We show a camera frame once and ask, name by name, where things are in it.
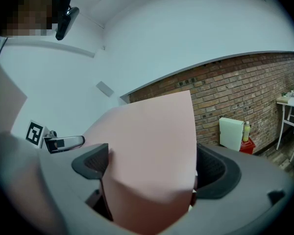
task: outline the red box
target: red box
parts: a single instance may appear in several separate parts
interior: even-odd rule
[[[251,140],[251,138],[248,138],[247,142],[241,142],[241,148],[240,148],[240,152],[244,152],[247,154],[253,154],[253,150],[256,147],[256,145],[254,144],[254,142]]]

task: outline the yellow bottle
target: yellow bottle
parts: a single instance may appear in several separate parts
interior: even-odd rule
[[[246,121],[244,124],[244,133],[243,133],[243,141],[244,142],[248,141],[249,132],[250,132],[249,121]]]

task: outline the floor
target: floor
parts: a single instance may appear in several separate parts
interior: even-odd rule
[[[276,146],[277,143],[262,153],[260,157],[267,158],[294,178],[294,158],[291,163],[289,162],[294,151],[293,129],[281,140],[278,150],[276,150]]]

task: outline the brick wall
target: brick wall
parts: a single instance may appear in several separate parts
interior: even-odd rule
[[[260,150],[279,137],[282,109],[275,99],[294,89],[294,55],[263,53],[219,60],[146,86],[131,102],[190,90],[197,142],[219,144],[219,118],[249,121]]]

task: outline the white wall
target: white wall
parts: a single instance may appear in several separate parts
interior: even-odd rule
[[[60,43],[96,52],[95,58],[44,47],[3,48],[0,64],[27,96],[13,135],[24,138],[31,119],[60,137],[82,135],[108,109],[124,104],[116,94],[107,97],[96,88],[104,69],[100,30],[82,17],[73,26]],[[53,38],[38,39],[57,41]]]
[[[293,51],[294,25],[262,0],[139,0],[106,25],[106,78],[128,94],[209,60]]]

